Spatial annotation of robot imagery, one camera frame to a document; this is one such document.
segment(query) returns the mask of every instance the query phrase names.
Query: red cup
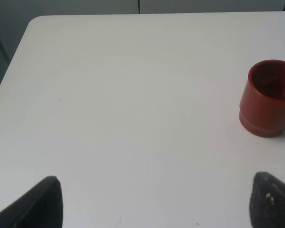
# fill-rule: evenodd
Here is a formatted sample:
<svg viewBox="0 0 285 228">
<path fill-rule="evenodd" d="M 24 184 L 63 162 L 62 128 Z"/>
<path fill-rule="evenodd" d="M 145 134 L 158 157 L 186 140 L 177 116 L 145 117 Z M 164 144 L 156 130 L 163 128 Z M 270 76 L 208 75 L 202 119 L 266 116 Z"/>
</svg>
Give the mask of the red cup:
<svg viewBox="0 0 285 228">
<path fill-rule="evenodd" d="M 285 129 L 285 61 L 265 60 L 250 69 L 239 108 L 252 134 L 274 137 Z"/>
</svg>

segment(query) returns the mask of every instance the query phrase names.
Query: cup rim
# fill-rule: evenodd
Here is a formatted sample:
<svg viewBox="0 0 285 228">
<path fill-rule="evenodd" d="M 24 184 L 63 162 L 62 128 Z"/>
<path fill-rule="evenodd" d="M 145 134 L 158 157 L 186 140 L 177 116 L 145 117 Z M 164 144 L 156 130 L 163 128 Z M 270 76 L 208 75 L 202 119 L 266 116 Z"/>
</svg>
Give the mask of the cup rim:
<svg viewBox="0 0 285 228">
<path fill-rule="evenodd" d="M 284 100 L 279 100 L 279 99 L 275 99 L 275 98 L 272 98 L 270 96 L 267 96 L 265 94 L 263 94 L 261 91 L 259 91 L 255 85 L 252 83 L 252 72 L 255 70 L 255 68 L 259 65 L 262 65 L 264 63 L 283 63 L 285 64 L 285 61 L 283 60 L 278 60 L 278 59 L 268 59 L 268 60 L 263 60 L 261 62 L 258 62 L 256 64 L 254 64 L 251 69 L 249 70 L 249 73 L 248 73 L 248 82 L 250 84 L 250 86 L 258 93 L 260 94 L 261 96 L 264 96 L 266 97 L 267 99 L 270 99 L 270 101 L 273 101 L 273 102 L 279 102 L 279 103 L 284 103 L 285 104 L 285 101 Z"/>
</svg>

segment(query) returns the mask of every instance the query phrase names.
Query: table surface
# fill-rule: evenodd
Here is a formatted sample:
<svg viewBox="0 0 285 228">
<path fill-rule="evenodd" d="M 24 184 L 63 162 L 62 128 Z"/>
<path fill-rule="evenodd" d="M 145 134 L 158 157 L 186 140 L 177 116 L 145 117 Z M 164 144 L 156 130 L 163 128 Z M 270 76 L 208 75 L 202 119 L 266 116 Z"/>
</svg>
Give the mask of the table surface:
<svg viewBox="0 0 285 228">
<path fill-rule="evenodd" d="M 285 132 L 238 120 L 249 69 L 285 60 L 285 12 L 32 20 L 0 86 L 0 210 L 48 175 L 64 228 L 248 228 Z"/>
</svg>

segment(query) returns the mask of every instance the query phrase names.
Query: white table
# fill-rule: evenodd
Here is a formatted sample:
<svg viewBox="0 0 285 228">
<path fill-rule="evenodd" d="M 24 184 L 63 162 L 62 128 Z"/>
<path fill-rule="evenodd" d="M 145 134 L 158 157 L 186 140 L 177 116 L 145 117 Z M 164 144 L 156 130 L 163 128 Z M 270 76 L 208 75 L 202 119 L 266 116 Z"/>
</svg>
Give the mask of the white table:
<svg viewBox="0 0 285 228">
<path fill-rule="evenodd" d="M 285 12 L 34 19 L 0 86 L 0 210 L 56 175 L 64 228 L 250 227 L 254 174 L 285 181 L 285 134 L 238 120 L 264 59 Z"/>
</svg>

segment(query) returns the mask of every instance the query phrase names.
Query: red plastic cup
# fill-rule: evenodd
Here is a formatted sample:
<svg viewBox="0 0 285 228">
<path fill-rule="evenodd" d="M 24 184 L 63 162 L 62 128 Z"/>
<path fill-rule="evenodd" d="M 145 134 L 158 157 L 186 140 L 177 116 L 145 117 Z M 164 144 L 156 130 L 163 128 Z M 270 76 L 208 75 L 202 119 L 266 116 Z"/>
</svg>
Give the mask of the red plastic cup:
<svg viewBox="0 0 285 228">
<path fill-rule="evenodd" d="M 274 137 L 285 129 L 285 61 L 265 60 L 250 69 L 239 108 L 252 134 Z"/>
</svg>

